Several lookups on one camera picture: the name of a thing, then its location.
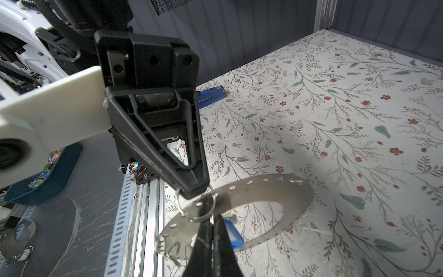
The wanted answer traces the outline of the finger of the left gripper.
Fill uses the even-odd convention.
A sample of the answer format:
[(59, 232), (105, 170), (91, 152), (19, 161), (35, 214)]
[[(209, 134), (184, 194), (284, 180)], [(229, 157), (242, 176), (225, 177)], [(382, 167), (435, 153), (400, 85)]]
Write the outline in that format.
[(105, 89), (121, 162), (141, 162), (186, 199), (210, 184), (197, 96), (192, 88)]

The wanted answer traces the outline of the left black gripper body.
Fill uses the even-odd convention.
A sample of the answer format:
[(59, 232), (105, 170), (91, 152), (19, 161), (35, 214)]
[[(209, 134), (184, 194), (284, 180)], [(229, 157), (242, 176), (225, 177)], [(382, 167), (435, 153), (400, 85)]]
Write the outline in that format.
[(105, 89), (196, 90), (200, 60), (181, 39), (99, 30), (95, 45)]

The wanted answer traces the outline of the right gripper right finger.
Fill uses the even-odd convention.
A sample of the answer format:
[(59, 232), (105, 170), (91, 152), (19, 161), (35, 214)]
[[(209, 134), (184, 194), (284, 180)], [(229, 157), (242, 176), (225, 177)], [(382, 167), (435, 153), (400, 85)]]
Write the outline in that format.
[(234, 249), (228, 237), (226, 224), (221, 215), (215, 217), (213, 225), (213, 277), (243, 277), (235, 259)]

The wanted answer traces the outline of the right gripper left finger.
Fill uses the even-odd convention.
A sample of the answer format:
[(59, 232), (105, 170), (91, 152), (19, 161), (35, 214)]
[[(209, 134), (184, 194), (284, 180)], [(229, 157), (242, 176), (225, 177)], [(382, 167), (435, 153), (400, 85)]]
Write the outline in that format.
[(213, 225), (208, 219), (200, 224), (195, 245), (182, 277), (212, 276)]

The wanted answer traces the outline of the perforated metal ring disc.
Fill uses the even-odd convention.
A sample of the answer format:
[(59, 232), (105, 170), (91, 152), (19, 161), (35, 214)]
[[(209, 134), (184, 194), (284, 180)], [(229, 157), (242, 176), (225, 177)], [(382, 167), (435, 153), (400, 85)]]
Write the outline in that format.
[(172, 261), (183, 261), (192, 252), (191, 240), (199, 224), (212, 215), (217, 216), (235, 208), (254, 203), (273, 203), (282, 208), (281, 218), (265, 233), (234, 248), (242, 252), (279, 235), (308, 211), (314, 190), (308, 180), (291, 174), (266, 174), (239, 180), (190, 202), (173, 217), (156, 238), (156, 252)]

